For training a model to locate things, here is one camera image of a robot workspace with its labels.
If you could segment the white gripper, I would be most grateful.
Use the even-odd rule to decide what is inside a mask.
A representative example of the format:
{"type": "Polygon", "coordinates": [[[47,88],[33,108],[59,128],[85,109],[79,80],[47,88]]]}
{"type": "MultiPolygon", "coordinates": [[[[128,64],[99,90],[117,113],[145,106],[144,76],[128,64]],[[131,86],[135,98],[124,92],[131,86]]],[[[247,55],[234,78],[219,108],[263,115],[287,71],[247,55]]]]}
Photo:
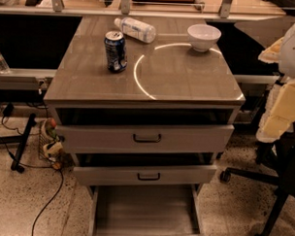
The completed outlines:
{"type": "MultiPolygon", "coordinates": [[[[258,59],[272,64],[279,62],[283,38],[276,40],[270,47],[261,51],[258,59]]],[[[261,143],[272,143],[295,122],[295,80],[285,85],[275,84],[269,93],[256,139],[261,143]]]]}

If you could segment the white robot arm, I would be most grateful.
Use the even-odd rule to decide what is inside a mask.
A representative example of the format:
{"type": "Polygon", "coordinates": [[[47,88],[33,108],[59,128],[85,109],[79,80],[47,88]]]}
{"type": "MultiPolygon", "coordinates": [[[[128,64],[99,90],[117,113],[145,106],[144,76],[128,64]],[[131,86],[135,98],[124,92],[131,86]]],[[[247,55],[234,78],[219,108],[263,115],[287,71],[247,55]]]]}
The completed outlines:
{"type": "Polygon", "coordinates": [[[262,51],[258,59],[277,63],[285,76],[284,84],[273,85],[255,135],[261,143],[272,143],[295,122],[295,23],[283,37],[262,51]]]}

